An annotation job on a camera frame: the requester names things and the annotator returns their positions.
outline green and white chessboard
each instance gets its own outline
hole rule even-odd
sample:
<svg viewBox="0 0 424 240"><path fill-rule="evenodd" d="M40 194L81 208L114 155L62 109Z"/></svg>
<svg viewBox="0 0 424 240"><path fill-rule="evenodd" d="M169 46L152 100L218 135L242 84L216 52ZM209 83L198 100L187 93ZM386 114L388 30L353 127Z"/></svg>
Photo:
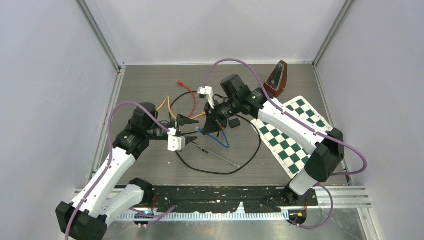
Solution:
<svg viewBox="0 0 424 240"><path fill-rule="evenodd" d="M333 130L333 127L302 96L293 98L283 106L318 127L327 131ZM311 155L308 155L299 144L274 126L257 119L251 122L259 129L260 138L288 176L294 178L305 167Z"/></svg>

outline green square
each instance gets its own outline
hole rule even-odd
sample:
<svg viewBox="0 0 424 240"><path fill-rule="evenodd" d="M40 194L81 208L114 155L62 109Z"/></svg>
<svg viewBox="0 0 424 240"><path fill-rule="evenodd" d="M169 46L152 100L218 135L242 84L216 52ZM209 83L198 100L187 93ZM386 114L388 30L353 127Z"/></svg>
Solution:
<svg viewBox="0 0 424 240"><path fill-rule="evenodd" d="M287 143L287 141L283 141L282 143L280 143L282 149L288 149L290 148L290 145Z"/></svg>
<svg viewBox="0 0 424 240"><path fill-rule="evenodd" d="M305 156L304 158L302 158L302 162L304 164L306 164L308 162L308 160L309 160L309 157L307 157L307 156Z"/></svg>
<svg viewBox="0 0 424 240"><path fill-rule="evenodd" d="M269 133L270 131L268 130L268 127L264 126L264 127L262 127L262 128L260 129L260 132L261 132L262 134L267 134L267 133Z"/></svg>
<svg viewBox="0 0 424 240"><path fill-rule="evenodd" d="M303 105L305 105L305 102L302 100L302 99L299 99L299 100L297 100L297 102L296 102L297 104L299 104L299 106L303 106Z"/></svg>
<svg viewBox="0 0 424 240"><path fill-rule="evenodd" d="M297 163L301 160L301 158L297 154L291 155L290 159L293 160L293 163Z"/></svg>
<svg viewBox="0 0 424 240"><path fill-rule="evenodd" d="M314 113L311 109L307 110L307 111L306 111L306 114L307 114L309 117L312 117L312 116L314 116L314 115L315 115L315 113Z"/></svg>
<svg viewBox="0 0 424 240"><path fill-rule="evenodd" d="M291 166L289 166L288 169L290 170L290 172L292 174L295 174L295 173L299 172L299 168L296 165L294 165L294 164L291 165Z"/></svg>
<svg viewBox="0 0 424 240"><path fill-rule="evenodd" d="M275 147L275 146L278 145L278 141L275 140L275 138L273 138L273 139L269 140L269 144L271 144L271 146Z"/></svg>
<svg viewBox="0 0 424 240"><path fill-rule="evenodd" d="M321 127L321 128L323 128L323 127L325 127L325 126L326 126L326 125L324 124L324 122L323 122L323 121L321 121L321 120L317 121L317 122L316 122L316 125L317 125L318 127Z"/></svg>
<svg viewBox="0 0 424 240"><path fill-rule="evenodd" d="M287 153L285 151L280 152L278 155L282 160L289 157L289 155L287 155Z"/></svg>
<svg viewBox="0 0 424 240"><path fill-rule="evenodd" d="M299 115L303 114L305 111L299 107L298 109L296 109L296 113L298 113Z"/></svg>
<svg viewBox="0 0 424 240"><path fill-rule="evenodd" d="M278 135L280 135L280 132L279 132L277 129L274 129L274 130L272 130L272 131L271 131L271 134L272 134L274 137L277 137Z"/></svg>
<svg viewBox="0 0 424 240"><path fill-rule="evenodd" d="M299 146L299 144L294 144L293 146L291 146L291 149L293 149L293 151L295 153L299 152L301 150L301 147Z"/></svg>

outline gray wooden table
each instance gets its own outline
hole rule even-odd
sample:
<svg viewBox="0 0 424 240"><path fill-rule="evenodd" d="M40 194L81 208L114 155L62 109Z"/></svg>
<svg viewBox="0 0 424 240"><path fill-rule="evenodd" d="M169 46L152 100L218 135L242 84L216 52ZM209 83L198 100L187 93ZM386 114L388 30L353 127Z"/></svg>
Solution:
<svg viewBox="0 0 424 240"><path fill-rule="evenodd" d="M259 76L266 80L274 69L274 65L254 65ZM176 81L196 91L202 85L210 65L167 65L167 66L128 66L120 89L118 103L122 101L149 102L158 107L170 96L174 100L187 90L178 85ZM238 74L251 90L257 88L258 82L252 73L242 65L219 65L211 74L209 86L214 92L224 95L219 82L230 74ZM318 88L314 71L310 64L291 64L288 66L286 90L278 99L284 103L297 96L303 96L322 116L327 119L324 103ZM205 106L204 99L197 99L196 114L200 114ZM193 108L193 98L190 94L182 97L172 108L174 114L187 116ZM112 123L112 139L120 133L134 111L132 106L123 106L115 114ZM168 108L159 111L159 120L169 120ZM198 118L196 125L186 125L183 130L194 131L195 127L203 127L205 117ZM221 157L242 166L250 159L258 146L258 136L251 125L241 121L241 126L225 131L230 143L230 148L224 148L207 136L196 134L196 141ZM216 158L205 154L198 148L188 145L181 156L195 168L231 172L236 168ZM336 172L341 172L341 165ZM140 156L138 161L124 174L119 184L128 184L133 178L147 180L153 185L286 185L290 178L271 154L269 149L262 145L256 158L241 171L232 175L214 175L196 172L187 168L178 159L174 152L167 151L166 141L151 141L150 146ZM331 177L326 185L346 185L345 177Z"/></svg>

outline white panel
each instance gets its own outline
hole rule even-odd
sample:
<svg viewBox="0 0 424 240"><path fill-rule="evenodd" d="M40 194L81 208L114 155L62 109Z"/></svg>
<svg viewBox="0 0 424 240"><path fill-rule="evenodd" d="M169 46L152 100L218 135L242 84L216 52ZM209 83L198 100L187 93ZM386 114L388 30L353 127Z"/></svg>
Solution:
<svg viewBox="0 0 424 240"><path fill-rule="evenodd" d="M74 0L0 5L0 238L58 239L116 73Z"/></svg>
<svg viewBox="0 0 424 240"><path fill-rule="evenodd" d="M423 239L424 1L356 1L318 66L383 239ZM348 151L349 169L361 160Z"/></svg>
<svg viewBox="0 0 424 240"><path fill-rule="evenodd" d="M95 0L127 65L311 63L343 0Z"/></svg>

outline brown wooden metronome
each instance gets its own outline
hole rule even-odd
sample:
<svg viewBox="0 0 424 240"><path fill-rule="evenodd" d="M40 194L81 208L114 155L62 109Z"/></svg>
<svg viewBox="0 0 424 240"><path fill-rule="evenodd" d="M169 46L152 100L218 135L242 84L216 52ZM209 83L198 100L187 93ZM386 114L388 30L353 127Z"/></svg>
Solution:
<svg viewBox="0 0 424 240"><path fill-rule="evenodd" d="M274 97L278 97L286 89L286 84L287 63L285 61L279 61L263 86L268 93Z"/></svg>

